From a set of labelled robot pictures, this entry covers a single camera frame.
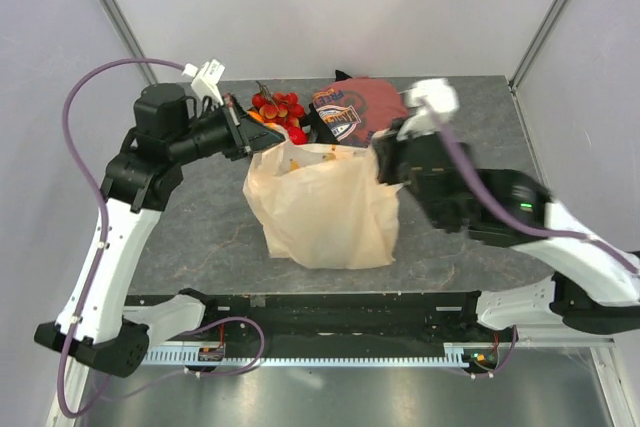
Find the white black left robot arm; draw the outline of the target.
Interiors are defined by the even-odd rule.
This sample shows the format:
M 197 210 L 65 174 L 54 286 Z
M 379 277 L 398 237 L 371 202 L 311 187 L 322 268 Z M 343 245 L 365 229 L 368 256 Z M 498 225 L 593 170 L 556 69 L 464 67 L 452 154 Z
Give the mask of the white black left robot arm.
M 185 332 L 208 340 L 219 329 L 211 297 L 183 289 L 126 316 L 127 293 L 142 250 L 183 180 L 183 166 L 221 153 L 235 161 L 282 143 L 285 132 L 244 112 L 235 97 L 191 96 L 154 84 L 133 105 L 135 125 L 108 163 L 92 245 L 73 293 L 34 340 L 99 372 L 126 378 L 149 349 Z

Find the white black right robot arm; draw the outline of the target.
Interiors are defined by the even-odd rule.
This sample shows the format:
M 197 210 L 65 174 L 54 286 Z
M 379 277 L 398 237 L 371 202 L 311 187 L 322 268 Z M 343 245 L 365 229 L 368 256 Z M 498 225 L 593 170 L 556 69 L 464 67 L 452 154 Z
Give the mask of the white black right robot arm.
M 527 174 L 479 169 L 479 185 L 524 224 L 519 231 L 483 204 L 435 134 L 402 139 L 395 131 L 374 137 L 379 179 L 403 184 L 432 227 L 465 232 L 472 240 L 506 248 L 548 265 L 553 273 L 525 287 L 465 295 L 458 328 L 467 339 L 491 331 L 564 325 L 608 336 L 639 327 L 639 255 L 602 246 L 602 240 Z

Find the red apple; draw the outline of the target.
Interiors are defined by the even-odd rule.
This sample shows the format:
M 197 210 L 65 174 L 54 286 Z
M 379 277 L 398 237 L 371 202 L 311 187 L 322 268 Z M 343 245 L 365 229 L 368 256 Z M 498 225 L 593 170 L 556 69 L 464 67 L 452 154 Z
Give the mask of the red apple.
M 289 140 L 295 145 L 305 145 L 308 143 L 307 134 L 300 127 L 291 126 L 287 129 Z

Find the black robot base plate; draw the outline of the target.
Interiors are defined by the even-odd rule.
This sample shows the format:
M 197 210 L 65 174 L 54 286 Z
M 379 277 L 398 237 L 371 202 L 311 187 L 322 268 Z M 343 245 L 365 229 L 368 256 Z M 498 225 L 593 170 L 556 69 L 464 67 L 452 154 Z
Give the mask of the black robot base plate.
M 511 327 L 482 326 L 480 293 L 290 293 L 211 295 L 180 291 L 205 305 L 204 325 L 246 317 L 269 335 L 374 334 L 416 336 L 429 343 L 511 342 Z

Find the beige banana print plastic bag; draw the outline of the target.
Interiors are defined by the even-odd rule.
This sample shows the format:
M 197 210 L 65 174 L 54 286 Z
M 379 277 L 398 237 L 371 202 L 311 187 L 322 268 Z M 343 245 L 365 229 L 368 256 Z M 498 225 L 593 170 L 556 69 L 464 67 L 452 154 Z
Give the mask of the beige banana print plastic bag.
M 359 270 L 393 262 L 400 188 L 379 182 L 370 148 L 285 141 L 253 156 L 243 193 L 270 257 Z

